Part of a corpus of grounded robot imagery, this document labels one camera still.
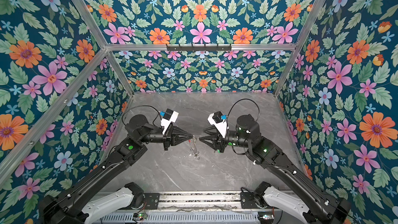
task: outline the floral wallpaper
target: floral wallpaper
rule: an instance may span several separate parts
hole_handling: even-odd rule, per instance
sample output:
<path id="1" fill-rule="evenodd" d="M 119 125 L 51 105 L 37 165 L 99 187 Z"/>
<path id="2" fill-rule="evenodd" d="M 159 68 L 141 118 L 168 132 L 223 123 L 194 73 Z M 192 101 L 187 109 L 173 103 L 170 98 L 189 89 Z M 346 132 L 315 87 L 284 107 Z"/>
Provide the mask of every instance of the floral wallpaper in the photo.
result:
<path id="1" fill-rule="evenodd" d="M 398 5 L 326 0 L 279 94 L 309 177 L 349 223 L 398 222 Z"/>
<path id="2" fill-rule="evenodd" d="M 115 53 L 134 91 L 272 92 L 290 52 L 230 51 Z"/>
<path id="3" fill-rule="evenodd" d="M 1 162 L 98 47 L 70 0 L 0 0 L 0 19 Z"/>
<path id="4" fill-rule="evenodd" d="M 248 44 L 295 41 L 314 0 L 85 1 L 109 43 Z"/>
<path id="5" fill-rule="evenodd" d="M 0 223 L 36 223 L 37 204 L 44 196 L 56 196 L 95 168 L 127 101 L 103 59 L 3 186 Z M 0 115 L 2 121 L 11 117 Z"/>

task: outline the table surface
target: table surface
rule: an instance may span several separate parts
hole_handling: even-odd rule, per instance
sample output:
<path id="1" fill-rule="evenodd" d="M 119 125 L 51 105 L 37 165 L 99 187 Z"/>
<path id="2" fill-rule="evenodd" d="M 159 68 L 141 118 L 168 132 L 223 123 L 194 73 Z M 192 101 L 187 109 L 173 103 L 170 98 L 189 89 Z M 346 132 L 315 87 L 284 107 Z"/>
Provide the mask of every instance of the table surface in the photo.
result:
<path id="1" fill-rule="evenodd" d="M 197 138 L 206 136 L 203 129 L 209 127 L 209 114 L 221 111 L 227 114 L 239 99 L 250 98 L 260 107 L 260 131 L 262 136 L 272 140 L 286 153 L 300 169 L 301 161 L 297 148 L 287 132 L 286 122 L 281 115 L 276 99 L 271 93 L 137 93 L 133 106 L 152 105 L 159 111 L 170 108 L 179 112 L 175 125 Z M 229 117 L 231 129 L 235 129 L 236 118 L 243 114 L 257 116 L 257 107 L 250 101 L 235 105 Z M 135 114 L 145 114 L 152 122 L 156 113 L 151 108 L 140 107 L 126 114 L 126 121 Z M 122 127 L 116 145 L 127 136 Z M 130 168 L 120 173 L 101 191 L 116 191 L 130 182 L 137 183 L 144 191 L 217 191 L 240 190 L 241 187 L 255 189 L 262 181 L 279 189 L 289 189 L 279 178 L 261 166 L 253 165 L 246 156 L 236 155 L 226 147 L 218 153 L 199 141 L 196 142 L 200 160 L 190 152 L 188 142 L 163 150 L 163 144 L 148 144 L 148 151 Z"/>

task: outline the aluminum frame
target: aluminum frame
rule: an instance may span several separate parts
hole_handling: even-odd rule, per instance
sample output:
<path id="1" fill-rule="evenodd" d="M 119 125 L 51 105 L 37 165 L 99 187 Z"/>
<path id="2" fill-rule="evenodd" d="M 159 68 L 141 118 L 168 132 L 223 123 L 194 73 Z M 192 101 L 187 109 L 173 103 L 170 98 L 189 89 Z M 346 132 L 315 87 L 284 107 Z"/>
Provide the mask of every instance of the aluminum frame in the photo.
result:
<path id="1" fill-rule="evenodd" d="M 36 142 L 46 133 L 48 126 L 55 121 L 65 105 L 87 81 L 87 78 L 97 68 L 107 51 L 102 48 L 93 59 L 82 69 L 69 86 L 61 93 L 48 110 L 39 118 L 22 140 L 11 150 L 0 163 L 0 188 L 9 179 L 21 161 L 29 155 Z"/>
<path id="2" fill-rule="evenodd" d="M 192 47 L 191 44 L 181 44 L 181 47 Z M 194 44 L 193 47 L 216 47 L 217 44 Z M 296 49 L 295 43 L 285 43 L 285 44 L 232 44 L 232 50 L 286 50 L 294 51 Z M 163 44 L 107 44 L 106 49 L 108 51 L 148 51 L 148 50 L 160 50 L 167 51 L 167 45 Z"/>
<path id="3" fill-rule="evenodd" d="M 304 46 L 304 43 L 307 40 L 308 35 L 310 34 L 312 26 L 314 25 L 318 15 L 319 15 L 319 12 L 321 11 L 323 5 L 325 4 L 325 1 L 326 0 L 315 0 L 314 1 L 314 6 L 312 7 L 312 10 L 311 10 L 310 14 L 308 15 L 306 22 L 304 23 L 304 26 L 301 29 L 300 34 L 298 35 L 297 48 L 290 55 L 290 58 L 285 65 L 285 68 L 281 74 L 281 77 L 279 78 L 278 86 L 276 87 L 276 89 L 274 91 L 275 97 L 278 97 L 278 94 L 281 91 L 283 84 L 285 84 L 285 82 L 289 76 L 289 73 L 292 70 L 293 65 L 295 64 L 295 60 L 299 56 L 301 49 Z"/>

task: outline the robotic arm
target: robotic arm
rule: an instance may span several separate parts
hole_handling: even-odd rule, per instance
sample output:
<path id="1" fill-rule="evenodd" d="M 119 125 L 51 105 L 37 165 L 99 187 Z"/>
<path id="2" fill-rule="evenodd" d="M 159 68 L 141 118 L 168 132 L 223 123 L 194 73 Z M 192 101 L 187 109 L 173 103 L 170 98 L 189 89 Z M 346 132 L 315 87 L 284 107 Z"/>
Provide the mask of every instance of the robotic arm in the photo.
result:
<path id="1" fill-rule="evenodd" d="M 164 128 L 148 123 L 147 118 L 133 116 L 125 129 L 128 136 L 102 162 L 71 188 L 57 197 L 47 195 L 39 203 L 40 216 L 44 224 L 90 224 L 119 208 L 139 208 L 143 202 L 143 191 L 134 183 L 125 185 L 116 193 L 96 201 L 90 199 L 107 183 L 132 166 L 147 151 L 143 143 L 163 143 L 164 150 L 190 140 L 192 134 L 172 125 L 178 112 L 170 109 L 161 121 Z"/>
<path id="2" fill-rule="evenodd" d="M 271 171 L 299 197 L 287 195 L 262 182 L 254 191 L 259 206 L 277 207 L 304 223 L 341 224 L 345 221 L 351 203 L 331 196 L 306 177 L 281 148 L 261 136 L 260 126 L 250 114 L 238 117 L 236 131 L 229 130 L 226 119 L 221 112 L 210 114 L 208 120 L 214 126 L 206 128 L 204 132 L 209 136 L 199 140 L 219 152 L 224 152 L 227 145 L 247 148 L 243 154 L 253 164 Z"/>

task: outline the pink flower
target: pink flower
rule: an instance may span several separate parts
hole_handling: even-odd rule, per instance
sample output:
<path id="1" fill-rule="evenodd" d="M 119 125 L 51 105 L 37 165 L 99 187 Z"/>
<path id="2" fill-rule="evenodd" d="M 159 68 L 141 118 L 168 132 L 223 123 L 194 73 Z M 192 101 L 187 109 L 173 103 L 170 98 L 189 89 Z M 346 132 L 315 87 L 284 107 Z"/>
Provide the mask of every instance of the pink flower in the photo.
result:
<path id="1" fill-rule="evenodd" d="M 366 148 L 366 146 L 361 145 L 361 151 L 355 150 L 354 153 L 357 157 L 359 157 L 357 159 L 357 165 L 362 166 L 363 164 L 365 164 L 365 170 L 368 173 L 372 172 L 372 167 L 376 169 L 380 168 L 379 163 L 372 159 L 376 158 L 377 156 L 376 151 L 370 151 L 368 153 L 368 149 Z"/>
<path id="2" fill-rule="evenodd" d="M 155 60 L 157 60 L 158 57 L 162 57 L 162 55 L 160 54 L 160 50 L 153 50 L 148 52 L 149 52 L 148 56 L 153 57 Z"/>
<path id="3" fill-rule="evenodd" d="M 214 62 L 216 64 L 217 68 L 222 68 L 225 66 L 224 61 L 221 61 L 220 59 L 217 62 Z"/>
<path id="4" fill-rule="evenodd" d="M 134 36 L 135 37 L 135 29 L 132 29 L 130 26 L 129 27 L 124 27 L 125 28 L 125 34 L 129 34 L 129 37 Z"/>
<path id="5" fill-rule="evenodd" d="M 304 74 L 304 80 L 309 81 L 311 79 L 311 76 L 314 74 L 314 72 L 311 70 L 312 70 L 312 65 L 310 65 L 309 67 L 308 65 L 305 66 L 305 70 L 302 72 Z"/>
<path id="6" fill-rule="evenodd" d="M 302 93 L 304 94 L 305 97 L 307 97 L 310 94 L 310 87 L 305 85 L 304 88 L 302 89 Z"/>
<path id="7" fill-rule="evenodd" d="M 212 33 L 211 29 L 205 30 L 205 25 L 202 22 L 198 23 L 197 28 L 198 28 L 197 30 L 196 29 L 190 30 L 191 34 L 195 36 L 192 39 L 192 42 L 197 43 L 200 41 L 201 44 L 203 42 L 210 42 L 210 38 L 208 37 L 208 35 Z"/>
<path id="8" fill-rule="evenodd" d="M 61 81 L 61 79 L 65 79 L 67 77 L 67 72 L 57 72 L 57 65 L 55 62 L 50 62 L 50 71 L 48 71 L 47 68 L 42 65 L 38 65 L 37 68 L 44 76 L 36 75 L 33 77 L 32 81 L 40 85 L 46 83 L 46 85 L 43 87 L 44 95 L 51 94 L 52 88 L 54 88 L 57 93 L 62 93 L 65 90 L 67 85 L 65 82 Z"/>
<path id="9" fill-rule="evenodd" d="M 224 54 L 224 57 L 228 57 L 228 60 L 231 60 L 232 58 L 237 58 L 238 56 L 236 55 L 239 51 L 237 50 L 231 50 L 228 53 Z"/>
<path id="10" fill-rule="evenodd" d="M 243 53 L 243 56 L 250 59 L 252 56 L 256 56 L 255 50 L 247 50 Z"/>
<path id="11" fill-rule="evenodd" d="M 178 20 L 176 20 L 176 22 L 174 23 L 174 26 L 175 26 L 176 30 L 180 30 L 180 31 L 182 31 L 182 28 L 185 28 L 185 25 L 182 24 L 182 21 L 178 21 Z"/>
<path id="12" fill-rule="evenodd" d="M 185 60 L 183 62 L 181 62 L 181 67 L 184 67 L 185 69 L 187 67 L 191 67 L 190 65 L 191 63 L 187 61 L 187 59 L 185 58 Z"/>
<path id="13" fill-rule="evenodd" d="M 34 99 L 36 97 L 36 94 L 41 94 L 39 88 L 40 85 L 35 85 L 33 81 L 29 82 L 29 85 L 25 84 L 22 85 L 23 88 L 25 88 L 25 92 L 23 92 L 24 95 L 29 95 Z"/>
<path id="14" fill-rule="evenodd" d="M 112 124 L 109 130 L 106 130 L 107 137 L 103 139 L 103 143 L 101 145 L 102 150 L 105 150 L 109 144 L 109 141 L 112 138 L 113 132 L 115 131 L 116 125 Z"/>
<path id="15" fill-rule="evenodd" d="M 178 53 L 178 51 L 166 51 L 166 53 L 168 54 L 167 58 L 173 58 L 174 61 L 177 60 L 177 57 L 181 57 L 181 54 Z"/>
<path id="16" fill-rule="evenodd" d="M 63 122 L 62 123 L 62 128 L 61 128 L 61 132 L 64 132 L 64 135 L 66 136 L 69 133 L 72 133 L 72 128 L 74 127 L 74 124 L 72 124 L 70 121 L 68 121 L 67 123 Z"/>
<path id="17" fill-rule="evenodd" d="M 91 95 L 91 97 L 94 98 L 98 95 L 98 92 L 97 92 L 98 88 L 96 88 L 95 86 L 88 87 L 88 90 L 89 90 L 88 94 Z"/>
<path id="18" fill-rule="evenodd" d="M 64 56 L 63 56 L 63 57 L 57 56 L 57 59 L 54 60 L 54 62 L 55 62 L 56 64 L 58 64 L 58 65 L 57 65 L 57 68 L 66 69 L 65 66 L 69 65 L 69 63 L 67 63 L 67 62 L 65 61 L 65 57 L 64 57 Z"/>
<path id="19" fill-rule="evenodd" d="M 326 65 L 328 65 L 328 69 L 331 67 L 334 68 L 334 64 L 337 62 L 337 59 L 335 59 L 335 56 L 333 55 L 332 57 L 329 56 L 328 62 L 326 62 Z"/>
<path id="20" fill-rule="evenodd" d="M 291 135 L 292 135 L 293 141 L 294 141 L 295 143 L 297 143 L 297 137 L 296 137 L 296 135 L 297 135 L 297 129 L 294 129 L 292 124 L 289 125 L 289 128 L 290 128 L 290 133 L 291 133 Z"/>
<path id="21" fill-rule="evenodd" d="M 26 169 L 34 169 L 35 168 L 35 163 L 31 162 L 32 160 L 35 160 L 39 156 L 39 153 L 35 152 L 27 156 L 22 162 L 19 164 L 17 167 L 17 170 L 15 171 L 15 176 L 20 177 L 23 172 Z"/>
<path id="22" fill-rule="evenodd" d="M 54 137 L 54 133 L 50 132 L 52 130 L 54 130 L 55 128 L 55 124 L 51 124 L 48 128 L 46 133 L 43 134 L 43 136 L 40 137 L 40 143 L 44 144 L 47 141 L 47 138 L 53 138 Z"/>
<path id="23" fill-rule="evenodd" d="M 129 38 L 126 35 L 123 35 L 125 33 L 124 27 L 118 27 L 116 30 L 116 27 L 112 23 L 108 23 L 108 27 L 110 30 L 105 29 L 103 30 L 107 35 L 112 36 L 111 37 L 111 42 L 112 43 L 117 43 L 119 42 L 120 44 L 125 44 L 125 41 L 130 41 L 131 38 Z"/>
<path id="24" fill-rule="evenodd" d="M 101 70 L 103 70 L 104 68 L 107 68 L 108 66 L 106 65 L 106 62 L 107 62 L 108 60 L 106 59 L 106 58 L 103 58 L 102 59 L 102 61 L 101 61 L 101 63 L 99 64 L 99 68 L 101 69 Z"/>
<path id="25" fill-rule="evenodd" d="M 259 66 L 259 67 L 260 67 L 260 65 L 261 65 L 260 58 L 258 58 L 257 60 L 256 60 L 256 59 L 254 59 L 254 61 L 253 61 L 252 65 L 253 65 L 254 67 L 257 67 L 257 66 Z"/>
<path id="26" fill-rule="evenodd" d="M 277 33 L 277 28 L 271 25 L 271 27 L 267 29 L 267 32 L 267 36 L 271 35 L 273 37 L 273 35 Z"/>
<path id="27" fill-rule="evenodd" d="M 333 130 L 333 129 L 330 127 L 330 124 L 331 124 L 331 122 L 330 122 L 330 121 L 326 121 L 326 119 L 324 119 L 323 124 L 321 124 L 322 132 L 326 132 L 326 135 L 329 135 L 329 132 L 330 132 L 331 130 Z"/>
<path id="28" fill-rule="evenodd" d="M 365 83 L 361 83 L 360 86 L 362 87 L 359 92 L 360 93 L 365 93 L 365 97 L 369 96 L 369 93 L 374 94 L 376 91 L 373 89 L 376 86 L 376 82 L 371 83 L 370 79 L 366 80 Z"/>
<path id="29" fill-rule="evenodd" d="M 151 68 L 153 66 L 152 60 L 145 59 L 144 61 L 145 67 Z"/>
<path id="30" fill-rule="evenodd" d="M 295 60 L 296 68 L 299 69 L 299 70 L 301 69 L 301 66 L 304 65 L 303 59 L 304 59 L 304 55 L 302 55 L 302 56 L 298 55 L 298 57 Z"/>
<path id="31" fill-rule="evenodd" d="M 335 72 L 333 71 L 328 71 L 328 77 L 333 79 L 329 82 L 328 88 L 334 88 L 336 86 L 336 92 L 338 94 L 341 93 L 343 90 L 343 86 L 341 83 L 344 85 L 348 86 L 352 84 L 352 80 L 349 76 L 345 76 L 351 71 L 351 64 L 345 65 L 343 69 L 341 69 L 341 62 L 337 61 L 336 65 L 334 67 Z"/>
<path id="32" fill-rule="evenodd" d="M 282 26 L 278 26 L 277 31 L 278 35 L 275 35 L 272 40 L 276 41 L 279 40 L 278 43 L 292 42 L 293 38 L 290 35 L 294 35 L 297 33 L 298 29 L 292 29 L 293 22 L 290 22 L 286 25 L 286 28 Z"/>
<path id="33" fill-rule="evenodd" d="M 222 20 L 222 22 L 218 21 L 217 28 L 220 28 L 220 31 L 226 30 L 227 26 L 228 26 L 228 24 L 225 22 L 225 20 Z"/>
<path id="34" fill-rule="evenodd" d="M 91 75 L 88 77 L 88 81 L 89 81 L 89 82 L 90 82 L 91 80 L 96 81 L 96 80 L 97 80 L 97 77 L 96 77 L 97 74 L 98 74 L 98 72 L 94 70 L 94 71 L 91 73 Z"/>
<path id="35" fill-rule="evenodd" d="M 305 145 L 304 144 L 301 144 L 300 145 L 300 150 L 301 150 L 301 153 L 305 153 L 305 151 L 306 151 L 306 149 L 307 149 L 307 147 L 305 147 Z"/>
<path id="36" fill-rule="evenodd" d="M 29 178 L 26 181 L 26 185 L 21 185 L 19 186 L 19 191 L 21 191 L 21 194 L 19 195 L 18 199 L 21 200 L 23 197 L 26 196 L 26 198 L 30 199 L 33 196 L 33 192 L 36 192 L 40 190 L 40 186 L 37 186 L 37 184 L 40 182 L 40 179 L 36 179 L 33 181 L 33 178 Z"/>
<path id="37" fill-rule="evenodd" d="M 358 177 L 353 176 L 355 182 L 352 184 L 354 187 L 358 188 L 358 191 L 363 194 L 363 192 L 370 194 L 368 186 L 370 183 L 368 181 L 363 180 L 363 176 L 360 174 Z"/>
<path id="38" fill-rule="evenodd" d="M 346 142 L 346 144 L 349 141 L 349 137 L 352 140 L 357 140 L 357 136 L 353 133 L 357 126 L 354 124 L 348 125 L 348 120 L 346 118 L 343 120 L 343 124 L 337 123 L 337 127 L 341 130 L 337 133 L 337 136 L 344 136 L 344 142 Z"/>

